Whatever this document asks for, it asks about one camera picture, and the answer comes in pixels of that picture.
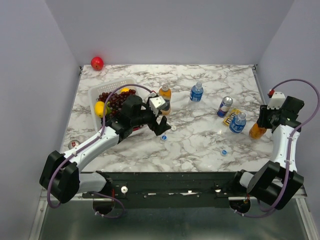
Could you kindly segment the small orange juice bottle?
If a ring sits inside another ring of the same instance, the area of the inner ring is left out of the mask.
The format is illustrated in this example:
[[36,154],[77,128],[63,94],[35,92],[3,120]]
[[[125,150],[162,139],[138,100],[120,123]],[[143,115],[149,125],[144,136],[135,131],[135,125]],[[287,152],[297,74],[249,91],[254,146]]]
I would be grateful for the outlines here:
[[249,130],[249,136],[254,140],[258,140],[266,133],[266,131],[266,128],[259,127],[259,125],[255,123]]

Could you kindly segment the blue label water bottle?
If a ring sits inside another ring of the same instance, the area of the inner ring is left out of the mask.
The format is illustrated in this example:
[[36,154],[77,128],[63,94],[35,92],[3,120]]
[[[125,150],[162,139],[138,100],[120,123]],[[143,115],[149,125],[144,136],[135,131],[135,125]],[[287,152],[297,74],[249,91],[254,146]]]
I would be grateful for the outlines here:
[[247,115],[244,112],[235,115],[231,123],[229,124],[230,131],[235,134],[241,133],[244,130],[247,123],[246,117]]

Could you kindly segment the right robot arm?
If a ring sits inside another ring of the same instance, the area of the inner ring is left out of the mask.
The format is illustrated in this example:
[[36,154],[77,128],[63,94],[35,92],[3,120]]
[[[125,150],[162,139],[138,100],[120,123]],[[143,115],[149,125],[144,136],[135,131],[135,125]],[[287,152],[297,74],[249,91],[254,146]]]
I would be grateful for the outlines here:
[[271,159],[256,173],[241,170],[239,178],[230,183],[230,191],[236,196],[247,192],[281,210],[304,183],[296,167],[296,145],[301,132],[298,113],[305,103],[274,90],[268,96],[269,103],[260,106],[257,125],[271,130]]

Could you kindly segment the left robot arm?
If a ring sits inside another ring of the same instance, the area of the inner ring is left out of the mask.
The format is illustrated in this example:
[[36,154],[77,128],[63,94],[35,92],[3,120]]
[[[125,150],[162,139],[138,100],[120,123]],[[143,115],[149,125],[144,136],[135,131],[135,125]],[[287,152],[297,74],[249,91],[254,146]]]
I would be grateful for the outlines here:
[[156,136],[170,130],[167,118],[157,118],[167,106],[163,97],[152,94],[146,103],[137,95],[130,95],[121,110],[110,118],[91,138],[64,153],[51,152],[45,162],[39,183],[61,204],[70,201],[76,194],[95,192],[104,198],[110,194],[111,185],[97,172],[83,173],[83,169],[109,148],[130,136],[134,128],[148,126]]

